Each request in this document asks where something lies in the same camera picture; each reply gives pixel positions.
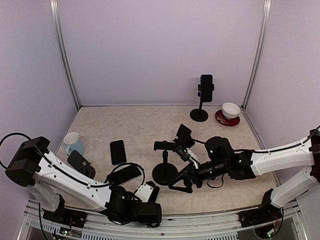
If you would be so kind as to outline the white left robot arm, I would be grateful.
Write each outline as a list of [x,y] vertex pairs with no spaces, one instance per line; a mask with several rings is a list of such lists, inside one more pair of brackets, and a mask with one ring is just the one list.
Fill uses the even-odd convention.
[[65,207],[56,188],[83,202],[114,223],[138,222],[156,228],[162,220],[160,204],[149,202],[113,182],[99,182],[69,167],[48,149],[50,141],[43,137],[25,136],[12,160],[5,168],[6,176],[19,186],[27,187],[44,210],[46,220],[69,224],[75,220]]

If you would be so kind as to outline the black round-base pole stand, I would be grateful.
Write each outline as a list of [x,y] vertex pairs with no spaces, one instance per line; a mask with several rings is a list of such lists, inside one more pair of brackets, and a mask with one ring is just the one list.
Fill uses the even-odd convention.
[[196,122],[205,122],[209,115],[208,113],[203,109],[203,103],[201,101],[201,86],[200,84],[198,85],[198,93],[197,95],[199,96],[199,106],[198,108],[196,109],[193,109],[191,112],[190,112],[190,117],[192,120],[196,121]]

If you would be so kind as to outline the blue-edged black smartphone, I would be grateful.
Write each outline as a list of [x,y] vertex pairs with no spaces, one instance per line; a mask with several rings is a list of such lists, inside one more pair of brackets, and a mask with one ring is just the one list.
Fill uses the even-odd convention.
[[211,74],[202,74],[200,76],[200,99],[203,103],[209,103],[213,99],[213,76]]

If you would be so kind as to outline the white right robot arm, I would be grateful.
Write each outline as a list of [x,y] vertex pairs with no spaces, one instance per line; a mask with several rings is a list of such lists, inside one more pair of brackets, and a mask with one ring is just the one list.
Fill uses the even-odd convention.
[[256,210],[256,218],[266,222],[286,203],[320,184],[320,131],[312,129],[309,136],[291,144],[265,150],[234,150],[227,138],[215,136],[204,143],[209,161],[189,163],[168,187],[192,193],[192,186],[203,181],[229,175],[234,180],[254,179],[263,174],[287,168],[303,168],[284,184],[264,193]]

